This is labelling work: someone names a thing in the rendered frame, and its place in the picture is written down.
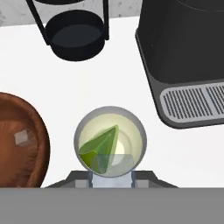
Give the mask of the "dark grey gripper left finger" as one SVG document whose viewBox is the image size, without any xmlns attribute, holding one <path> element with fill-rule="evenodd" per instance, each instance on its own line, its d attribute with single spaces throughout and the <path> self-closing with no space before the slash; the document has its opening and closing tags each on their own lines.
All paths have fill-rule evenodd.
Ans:
<svg viewBox="0 0 224 224">
<path fill-rule="evenodd" d="M 71 171 L 66 179 L 51 184 L 48 188 L 92 188 L 91 171 Z"/>
</svg>

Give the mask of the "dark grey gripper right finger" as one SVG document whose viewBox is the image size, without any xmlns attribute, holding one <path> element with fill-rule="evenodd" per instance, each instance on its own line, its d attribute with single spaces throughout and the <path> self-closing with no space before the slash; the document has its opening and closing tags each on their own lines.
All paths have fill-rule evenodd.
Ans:
<svg viewBox="0 0 224 224">
<path fill-rule="evenodd" d="M 158 179 L 153 171 L 133 171 L 131 177 L 132 188 L 176 188 L 175 185 Z"/>
</svg>

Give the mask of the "brown wooden bowl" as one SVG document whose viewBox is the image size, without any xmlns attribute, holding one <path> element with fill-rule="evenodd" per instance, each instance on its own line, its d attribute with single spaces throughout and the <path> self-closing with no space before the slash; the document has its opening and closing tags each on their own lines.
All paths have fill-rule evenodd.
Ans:
<svg viewBox="0 0 224 224">
<path fill-rule="evenodd" d="M 29 143 L 14 135 L 27 130 Z M 0 188 L 40 187 L 50 160 L 50 141 L 38 111 L 24 99 L 0 92 Z"/>
</svg>

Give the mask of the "black coffee machine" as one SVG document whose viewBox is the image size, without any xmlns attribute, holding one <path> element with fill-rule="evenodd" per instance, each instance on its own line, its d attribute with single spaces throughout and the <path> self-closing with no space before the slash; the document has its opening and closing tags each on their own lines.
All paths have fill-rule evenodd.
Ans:
<svg viewBox="0 0 224 224">
<path fill-rule="evenodd" d="M 224 124 L 224 0 L 143 0 L 136 42 L 164 124 Z"/>
</svg>

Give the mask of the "green lemon wedge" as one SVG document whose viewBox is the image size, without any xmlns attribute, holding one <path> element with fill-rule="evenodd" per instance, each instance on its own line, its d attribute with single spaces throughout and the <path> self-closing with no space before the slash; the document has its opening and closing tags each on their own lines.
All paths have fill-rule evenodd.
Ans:
<svg viewBox="0 0 224 224">
<path fill-rule="evenodd" d="M 90 170 L 98 174 L 107 172 L 116 152 L 118 132 L 118 126 L 112 126 L 80 147 L 79 156 Z"/>
</svg>

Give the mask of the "clear ice cube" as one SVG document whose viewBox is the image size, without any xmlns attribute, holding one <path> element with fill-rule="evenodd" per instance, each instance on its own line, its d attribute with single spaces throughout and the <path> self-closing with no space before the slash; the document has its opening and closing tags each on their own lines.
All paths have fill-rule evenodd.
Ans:
<svg viewBox="0 0 224 224">
<path fill-rule="evenodd" d="M 26 129 L 17 132 L 14 137 L 16 145 L 27 145 L 29 143 L 29 137 Z"/>
<path fill-rule="evenodd" d="M 135 163 L 130 154 L 112 154 L 107 163 L 100 156 L 99 171 L 93 172 L 93 188 L 131 188 Z"/>
</svg>

